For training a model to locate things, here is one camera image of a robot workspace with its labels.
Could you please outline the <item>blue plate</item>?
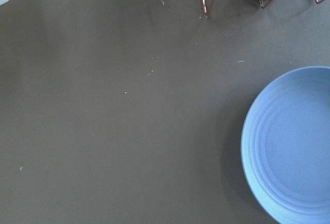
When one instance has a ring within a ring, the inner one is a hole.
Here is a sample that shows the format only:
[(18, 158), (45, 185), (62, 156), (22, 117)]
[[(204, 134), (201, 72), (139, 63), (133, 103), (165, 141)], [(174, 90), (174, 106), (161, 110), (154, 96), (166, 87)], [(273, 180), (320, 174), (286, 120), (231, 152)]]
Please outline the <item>blue plate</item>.
[(279, 223), (329, 223), (329, 68), (309, 66), (271, 81), (241, 134), (243, 172)]

